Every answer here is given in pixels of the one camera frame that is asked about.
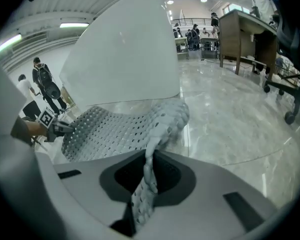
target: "floor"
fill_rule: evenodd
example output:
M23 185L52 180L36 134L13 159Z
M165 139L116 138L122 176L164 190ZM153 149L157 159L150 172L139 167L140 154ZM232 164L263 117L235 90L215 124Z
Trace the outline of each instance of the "floor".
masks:
M300 112L292 125L284 115L293 108L288 94L278 95L262 86L265 73L256 75L241 63L201 61L194 56L179 62L180 94L190 110L188 125L165 148L231 171L268 197L278 208L300 190ZM142 114L161 100L118 102L101 105L115 113ZM72 108L64 116L71 122L81 112ZM36 145L53 163L66 163L60 152L62 138Z

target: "ceiling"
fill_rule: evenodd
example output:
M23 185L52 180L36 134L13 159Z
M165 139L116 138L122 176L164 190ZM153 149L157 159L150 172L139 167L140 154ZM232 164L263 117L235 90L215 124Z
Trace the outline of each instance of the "ceiling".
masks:
M20 7L11 15L6 26L0 33L0 44L10 37L21 34L22 41L32 39L34 35L44 35L45 45L67 38L79 38L84 29L60 28L64 22L91 23L108 7L118 0L24 0ZM251 6L251 0L212 0L237 3ZM11 56L9 49L1 52L3 57Z

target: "perforated gray mat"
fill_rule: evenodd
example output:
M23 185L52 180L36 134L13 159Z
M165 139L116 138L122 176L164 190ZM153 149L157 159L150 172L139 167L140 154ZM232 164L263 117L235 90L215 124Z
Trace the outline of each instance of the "perforated gray mat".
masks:
M188 106L180 99L163 101L143 115L117 114L94 106L71 123L75 131L64 136L62 153L70 162L79 162L146 149L144 177L131 197L138 231L151 216L157 194L154 150L176 136L188 120Z

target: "white shirt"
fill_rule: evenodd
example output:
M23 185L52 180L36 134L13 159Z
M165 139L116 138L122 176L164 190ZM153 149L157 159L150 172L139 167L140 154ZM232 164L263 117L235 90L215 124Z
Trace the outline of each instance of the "white shirt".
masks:
M270 16L275 14L275 11L277 10L272 0L252 0L252 5L258 7L260 19L265 23L271 21Z
M18 82L16 87L23 94L23 96L26 97L26 103L24 104L24 106L22 108L22 109L24 109L26 105L28 105L30 102L34 101L34 98L32 98L32 96L30 94L30 90L29 90L32 86L27 79L23 79L20 82Z

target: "black hair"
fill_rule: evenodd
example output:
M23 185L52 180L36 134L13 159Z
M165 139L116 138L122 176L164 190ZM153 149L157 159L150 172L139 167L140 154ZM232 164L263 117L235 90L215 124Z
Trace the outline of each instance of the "black hair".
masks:
M34 63L40 63L41 61L40 61L39 57L35 57L35 58L33 59L33 62L34 62Z
M19 75L18 81L20 82L23 79L26 79L26 76L24 74Z

